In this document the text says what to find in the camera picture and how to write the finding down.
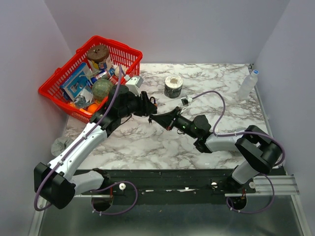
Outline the orange black padlock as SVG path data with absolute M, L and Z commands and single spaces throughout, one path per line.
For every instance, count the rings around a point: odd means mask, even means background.
M 156 107 L 158 106 L 155 97 L 152 96 L 152 97 L 149 98 L 149 100 L 150 100 L 150 102 L 151 102 L 152 104 L 154 104 Z

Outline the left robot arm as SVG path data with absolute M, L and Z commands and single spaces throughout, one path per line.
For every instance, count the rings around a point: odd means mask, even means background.
M 148 117 L 157 113 L 145 91 L 135 95 L 127 86 L 113 86 L 108 100 L 94 113 L 82 133 L 59 156 L 48 164 L 39 163 L 34 169 L 34 208 L 38 211 L 39 197 L 58 209 L 66 207 L 74 196 L 88 191 L 104 194 L 109 189 L 107 174 L 93 169 L 76 175 L 81 163 L 100 143 L 105 141 L 130 115 Z

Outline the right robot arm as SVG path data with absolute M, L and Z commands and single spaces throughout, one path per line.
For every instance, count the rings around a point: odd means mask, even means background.
M 255 125 L 232 136 L 215 135 L 205 115 L 189 120 L 176 107 L 168 113 L 150 115 L 149 122 L 155 121 L 166 130 L 177 128 L 195 139 L 194 146 L 201 153 L 217 151 L 237 151 L 245 159 L 223 181 L 222 188 L 229 192 L 239 192 L 244 184 L 258 174 L 268 174 L 282 155 L 281 147 Z

